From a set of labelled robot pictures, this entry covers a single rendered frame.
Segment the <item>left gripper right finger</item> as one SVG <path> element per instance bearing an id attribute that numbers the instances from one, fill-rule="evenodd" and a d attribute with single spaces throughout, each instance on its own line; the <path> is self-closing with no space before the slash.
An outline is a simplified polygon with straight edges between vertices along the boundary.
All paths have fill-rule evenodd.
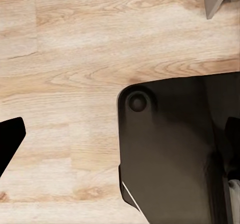
<path id="1" fill-rule="evenodd" d="M 224 135 L 240 157 L 240 119 L 228 117 Z"/>

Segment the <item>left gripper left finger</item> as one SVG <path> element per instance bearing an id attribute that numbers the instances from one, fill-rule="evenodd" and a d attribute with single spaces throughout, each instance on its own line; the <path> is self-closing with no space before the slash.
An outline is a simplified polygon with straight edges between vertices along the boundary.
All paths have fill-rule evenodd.
<path id="1" fill-rule="evenodd" d="M 0 122 L 0 177 L 26 136 L 22 117 Z"/>

